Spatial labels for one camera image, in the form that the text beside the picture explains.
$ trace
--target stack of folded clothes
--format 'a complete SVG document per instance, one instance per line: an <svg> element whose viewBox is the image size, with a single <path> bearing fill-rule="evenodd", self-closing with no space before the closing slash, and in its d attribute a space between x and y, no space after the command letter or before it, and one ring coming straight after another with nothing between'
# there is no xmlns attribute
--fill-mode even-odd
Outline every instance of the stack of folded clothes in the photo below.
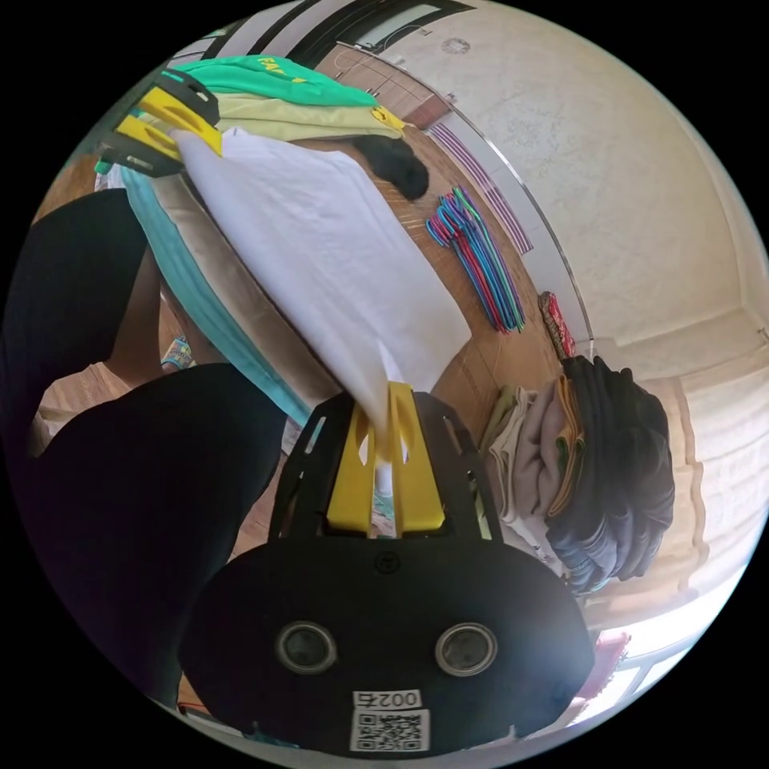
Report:
<svg viewBox="0 0 769 769"><path fill-rule="evenodd" d="M563 368L496 415L487 468L502 523L587 594L648 570L673 521L673 468L667 416L628 368L581 356Z"/></svg>

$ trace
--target gray garment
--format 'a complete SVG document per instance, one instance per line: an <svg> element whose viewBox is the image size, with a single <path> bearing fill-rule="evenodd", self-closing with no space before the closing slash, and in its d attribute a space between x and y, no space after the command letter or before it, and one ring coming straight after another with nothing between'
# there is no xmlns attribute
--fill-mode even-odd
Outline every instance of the gray garment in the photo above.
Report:
<svg viewBox="0 0 769 769"><path fill-rule="evenodd" d="M513 459L515 507L524 519L544 517L561 488L556 439L565 423L554 380L540 391L527 412Z"/></svg>

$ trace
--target printed number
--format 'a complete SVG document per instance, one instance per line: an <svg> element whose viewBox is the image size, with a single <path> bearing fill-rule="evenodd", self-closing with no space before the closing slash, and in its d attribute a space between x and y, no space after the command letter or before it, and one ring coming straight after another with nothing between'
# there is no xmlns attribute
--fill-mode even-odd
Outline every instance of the printed number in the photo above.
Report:
<svg viewBox="0 0 769 769"><path fill-rule="evenodd" d="M353 695L353 706L369 711L401 711L421 707L419 690L403 691L357 691Z"/></svg>

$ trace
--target curtain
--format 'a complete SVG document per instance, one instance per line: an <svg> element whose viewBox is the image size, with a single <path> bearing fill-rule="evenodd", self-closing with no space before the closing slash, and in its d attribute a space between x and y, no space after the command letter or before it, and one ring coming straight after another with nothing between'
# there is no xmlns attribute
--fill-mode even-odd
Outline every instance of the curtain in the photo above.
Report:
<svg viewBox="0 0 769 769"><path fill-rule="evenodd" d="M593 629L672 611L728 579L769 513L769 347L639 384L659 398L670 424L673 525L643 577L587 599Z"/></svg>

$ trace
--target wooden table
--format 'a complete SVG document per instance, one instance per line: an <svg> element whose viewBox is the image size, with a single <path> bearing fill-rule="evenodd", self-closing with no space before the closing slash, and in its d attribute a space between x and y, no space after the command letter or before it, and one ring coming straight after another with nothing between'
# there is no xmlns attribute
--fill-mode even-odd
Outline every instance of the wooden table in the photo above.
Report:
<svg viewBox="0 0 769 769"><path fill-rule="evenodd" d="M407 126L405 138L430 172L428 192L415 202L406 200L390 183L376 179L359 153L347 144L329 141L303 141L298 144L323 151L339 150L355 158L368 172L398 220L457 302L467 319L473 339L446 369L433 395L457 410L477 441L502 385L520 385L538 390L560 373L561 365L539 312L537 291L513 242L482 194L475 189L465 172L429 136ZM469 192L510 270L526 318L521 333L505 336L492 328L481 300L454 251L440 246L427 232L425 221L435 213L438 196L445 195L456 186L462 186Z"/></svg>

